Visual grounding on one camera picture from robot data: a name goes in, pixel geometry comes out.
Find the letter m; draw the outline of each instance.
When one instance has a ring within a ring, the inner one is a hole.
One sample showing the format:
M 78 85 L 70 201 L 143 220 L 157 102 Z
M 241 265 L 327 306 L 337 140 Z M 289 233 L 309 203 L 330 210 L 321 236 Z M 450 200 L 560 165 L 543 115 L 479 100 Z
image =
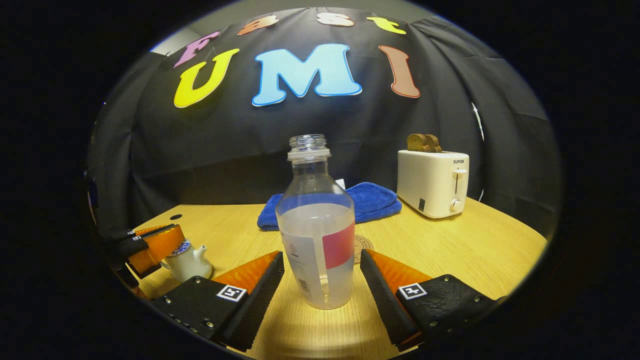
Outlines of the letter m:
M 303 97 L 317 72 L 320 73 L 320 84 L 314 90 L 320 96 L 361 93 L 362 86 L 351 77 L 346 58 L 347 50 L 349 47 L 344 44 L 318 45 L 305 61 L 300 61 L 286 49 L 259 54 L 255 60 L 262 63 L 260 91 L 253 98 L 252 104 L 276 104 L 287 97 L 287 93 L 278 87 L 278 77 L 284 80 L 296 96 Z

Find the clear plastic bottle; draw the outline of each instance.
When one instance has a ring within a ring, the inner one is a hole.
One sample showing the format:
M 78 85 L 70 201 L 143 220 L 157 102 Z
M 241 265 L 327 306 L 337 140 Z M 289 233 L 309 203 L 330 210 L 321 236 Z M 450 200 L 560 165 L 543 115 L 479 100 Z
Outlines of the clear plastic bottle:
M 344 305 L 353 292 L 353 200 L 330 176 L 324 135 L 294 136 L 293 181 L 276 205 L 291 270 L 305 300 L 320 309 Z

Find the white teapot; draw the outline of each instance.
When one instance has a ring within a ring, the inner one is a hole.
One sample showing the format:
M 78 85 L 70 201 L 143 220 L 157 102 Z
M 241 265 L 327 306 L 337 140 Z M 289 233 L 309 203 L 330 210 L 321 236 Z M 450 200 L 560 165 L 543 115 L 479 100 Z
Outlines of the white teapot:
M 191 242 L 185 239 L 180 246 L 164 259 L 167 264 L 162 261 L 160 264 L 171 270 L 173 277 L 180 282 L 187 281 L 196 275 L 208 279 L 213 272 L 213 267 L 209 260 L 204 257 L 205 251 L 207 251 L 205 245 L 194 249 L 191 246 Z

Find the wooden table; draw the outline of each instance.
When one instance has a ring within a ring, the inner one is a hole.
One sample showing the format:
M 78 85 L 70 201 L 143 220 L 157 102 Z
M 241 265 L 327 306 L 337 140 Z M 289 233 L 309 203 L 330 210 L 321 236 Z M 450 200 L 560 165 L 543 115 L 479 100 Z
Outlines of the wooden table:
M 180 205 L 140 225 L 180 224 L 219 275 L 274 250 L 284 251 L 278 231 L 261 231 L 256 221 L 264 207 Z M 178 220 L 172 215 L 182 214 Z M 400 213 L 356 225 L 375 251 L 432 277 L 453 274 L 485 295 L 509 294 L 535 265 L 547 241 L 530 227 L 478 201 L 467 199 L 454 217 L 431 220 L 403 203 Z M 257 359 L 388 359 L 400 354 L 391 345 L 367 283 L 356 265 L 354 294 L 344 306 L 320 310 L 305 303 L 285 259 L 285 274 L 245 355 Z M 160 269 L 140 281 L 150 298 L 179 283 Z

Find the toaster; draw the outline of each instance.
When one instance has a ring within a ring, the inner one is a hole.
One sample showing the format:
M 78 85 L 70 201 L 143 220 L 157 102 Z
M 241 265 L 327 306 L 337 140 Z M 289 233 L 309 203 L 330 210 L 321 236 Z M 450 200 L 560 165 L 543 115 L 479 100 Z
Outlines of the toaster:
M 461 152 L 398 151 L 397 194 L 429 218 L 465 209 L 469 155 Z

